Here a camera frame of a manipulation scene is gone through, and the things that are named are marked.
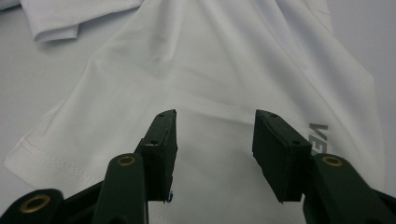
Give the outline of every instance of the white t-shirt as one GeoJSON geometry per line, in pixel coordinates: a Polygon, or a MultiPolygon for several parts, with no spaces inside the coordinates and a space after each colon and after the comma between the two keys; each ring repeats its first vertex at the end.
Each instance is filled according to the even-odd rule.
{"type": "Polygon", "coordinates": [[[309,2],[145,1],[6,167],[70,196],[102,180],[113,157],[133,152],[156,114],[175,109],[175,197],[149,204],[150,223],[304,223],[302,205],[279,204],[252,157],[255,111],[263,109],[382,189],[373,78],[333,37],[326,10],[314,10],[325,5],[309,2]]]}

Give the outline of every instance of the white fabric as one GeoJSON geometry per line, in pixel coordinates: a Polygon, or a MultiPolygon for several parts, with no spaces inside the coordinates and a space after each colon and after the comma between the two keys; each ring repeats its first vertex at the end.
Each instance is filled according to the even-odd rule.
{"type": "Polygon", "coordinates": [[[20,4],[20,0],[0,0],[0,10],[15,7],[20,4]]]}
{"type": "Polygon", "coordinates": [[[327,151],[382,189],[373,79],[312,10],[304,0],[145,1],[6,167],[67,197],[100,181],[174,108],[175,198],[151,203],[150,223],[304,223],[301,204],[279,204],[252,157],[264,109],[306,138],[310,123],[327,125],[327,151]]]}
{"type": "Polygon", "coordinates": [[[312,14],[331,32],[332,30],[332,17],[327,5],[327,1],[322,0],[305,0],[308,7],[311,9],[312,14]]]}
{"type": "Polygon", "coordinates": [[[139,7],[143,0],[21,0],[34,40],[77,38],[78,25],[109,13],[139,7]]]}

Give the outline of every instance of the brass insert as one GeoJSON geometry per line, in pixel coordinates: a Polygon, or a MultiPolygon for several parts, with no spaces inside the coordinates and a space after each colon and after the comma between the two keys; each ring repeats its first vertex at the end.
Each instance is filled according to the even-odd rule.
{"type": "Polygon", "coordinates": [[[50,196],[47,194],[37,194],[26,200],[20,207],[22,213],[33,213],[45,207],[50,202],[50,196]]]}
{"type": "Polygon", "coordinates": [[[117,160],[117,163],[120,166],[129,166],[134,164],[134,157],[132,156],[123,156],[123,157],[119,157],[119,159],[117,160]]]}
{"type": "Polygon", "coordinates": [[[330,166],[342,166],[343,162],[332,156],[323,157],[322,160],[330,166]]]}

